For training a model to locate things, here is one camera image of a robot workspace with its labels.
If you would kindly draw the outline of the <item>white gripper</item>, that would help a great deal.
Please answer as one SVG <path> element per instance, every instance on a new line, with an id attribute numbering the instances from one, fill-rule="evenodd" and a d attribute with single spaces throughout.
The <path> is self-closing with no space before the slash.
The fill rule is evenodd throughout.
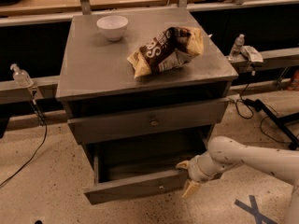
<path id="1" fill-rule="evenodd" d="M 201 156 L 196 155 L 189 161 L 181 161 L 176 165 L 177 169 L 188 170 L 189 178 L 184 185 L 182 197 L 190 198 L 196 191 L 201 188 L 199 183 L 206 183 L 209 176 L 206 175 L 200 168 Z"/>

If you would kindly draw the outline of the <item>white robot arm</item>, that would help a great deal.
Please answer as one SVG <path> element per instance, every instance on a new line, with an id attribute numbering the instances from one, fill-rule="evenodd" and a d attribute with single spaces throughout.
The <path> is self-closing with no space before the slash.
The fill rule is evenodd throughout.
<path id="1" fill-rule="evenodd" d="M 268 147 L 251 147 L 225 137 L 216 136 L 207 145 L 207 151 L 176 165 L 187 171 L 183 198 L 189 198 L 200 185 L 216 175 L 247 165 L 293 186 L 287 210 L 286 224 L 299 224 L 299 152 Z"/>

